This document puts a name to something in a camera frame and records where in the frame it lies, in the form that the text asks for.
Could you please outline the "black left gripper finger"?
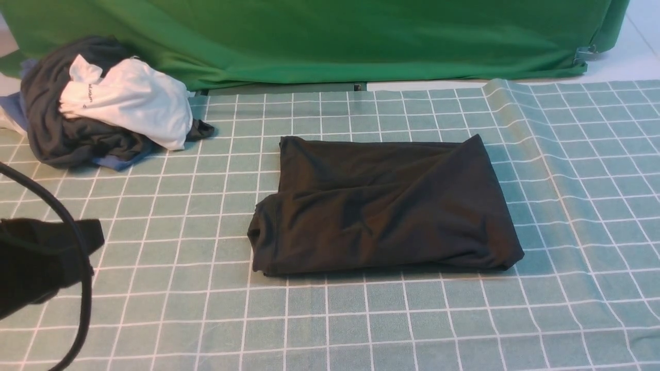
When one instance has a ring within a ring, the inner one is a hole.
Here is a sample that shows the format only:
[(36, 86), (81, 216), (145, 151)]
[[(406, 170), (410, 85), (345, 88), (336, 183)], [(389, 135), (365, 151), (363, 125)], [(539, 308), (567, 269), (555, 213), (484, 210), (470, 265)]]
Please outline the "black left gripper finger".
[(79, 244), (66, 223), (2, 219), (2, 319), (91, 279), (92, 266), (81, 268), (79, 258)]

